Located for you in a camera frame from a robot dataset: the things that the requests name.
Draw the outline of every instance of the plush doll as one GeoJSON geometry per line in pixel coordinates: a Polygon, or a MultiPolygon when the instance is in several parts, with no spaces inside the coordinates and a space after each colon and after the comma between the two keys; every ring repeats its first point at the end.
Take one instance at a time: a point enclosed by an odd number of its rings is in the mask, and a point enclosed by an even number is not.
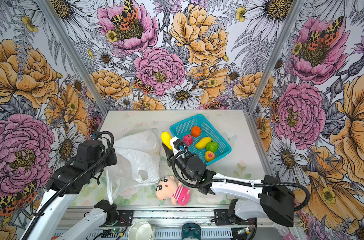
{"type": "Polygon", "coordinates": [[[175,206],[177,203],[185,206],[190,200],[190,190],[182,186],[182,183],[175,183],[173,176],[164,177],[156,189],[156,196],[159,200],[171,199],[175,206]]]}

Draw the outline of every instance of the teal plastic basket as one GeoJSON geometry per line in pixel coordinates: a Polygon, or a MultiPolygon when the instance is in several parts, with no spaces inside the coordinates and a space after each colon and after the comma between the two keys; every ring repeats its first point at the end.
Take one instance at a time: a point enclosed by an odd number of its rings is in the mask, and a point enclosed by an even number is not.
{"type": "Polygon", "coordinates": [[[219,134],[219,132],[213,127],[213,125],[207,120],[207,118],[202,115],[198,114],[180,122],[177,122],[170,126],[170,132],[174,137],[178,137],[179,139],[183,139],[184,136],[190,134],[191,128],[194,126],[198,126],[201,128],[202,132],[198,137],[193,137],[194,141],[189,146],[189,151],[192,153],[197,154],[200,159],[206,165],[211,165],[214,162],[222,159],[224,156],[228,155],[231,152],[231,147],[229,143],[219,134]],[[206,148],[204,149],[197,149],[195,148],[195,144],[199,142],[204,137],[211,137],[211,141],[218,143],[218,150],[214,152],[215,158],[210,161],[205,161],[205,153],[206,148]]]}

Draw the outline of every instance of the doll head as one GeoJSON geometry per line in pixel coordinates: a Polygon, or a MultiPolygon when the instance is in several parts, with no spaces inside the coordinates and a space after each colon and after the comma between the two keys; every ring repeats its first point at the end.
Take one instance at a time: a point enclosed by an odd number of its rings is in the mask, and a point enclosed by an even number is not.
{"type": "Polygon", "coordinates": [[[164,177],[160,180],[157,189],[156,196],[159,200],[169,199],[177,190],[178,185],[173,176],[164,177]]]}

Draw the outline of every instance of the floral tablecloth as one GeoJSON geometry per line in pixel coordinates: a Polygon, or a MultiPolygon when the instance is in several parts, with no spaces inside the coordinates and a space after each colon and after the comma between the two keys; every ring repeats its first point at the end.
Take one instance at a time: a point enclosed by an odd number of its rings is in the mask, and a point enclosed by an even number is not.
{"type": "MultiPolygon", "coordinates": [[[[264,177],[265,172],[242,110],[111,111],[106,116],[101,131],[112,132],[115,139],[146,130],[150,130],[160,137],[163,131],[169,131],[170,125],[195,114],[203,114],[232,147],[232,152],[208,166],[209,170],[242,179],[262,179],[264,177]]],[[[161,177],[173,175],[171,167],[167,166],[163,149],[161,150],[159,172],[161,177]]],[[[155,190],[156,185],[130,188],[121,192],[114,203],[118,206],[171,205],[170,199],[158,200],[155,190]]],[[[85,185],[72,206],[91,206],[102,199],[108,199],[104,174],[101,177],[100,185],[95,179],[85,185]]],[[[189,205],[229,204],[231,199],[233,199],[232,196],[204,195],[197,189],[192,189],[189,205]]]]}

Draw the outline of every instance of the pink doll clothing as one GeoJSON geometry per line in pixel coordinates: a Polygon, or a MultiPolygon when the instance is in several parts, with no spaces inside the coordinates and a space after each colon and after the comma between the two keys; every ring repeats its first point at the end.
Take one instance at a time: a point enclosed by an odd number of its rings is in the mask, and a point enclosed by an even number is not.
{"type": "Polygon", "coordinates": [[[173,194],[173,197],[177,200],[179,205],[185,206],[190,200],[190,190],[186,187],[179,186],[177,191],[173,194]]]}

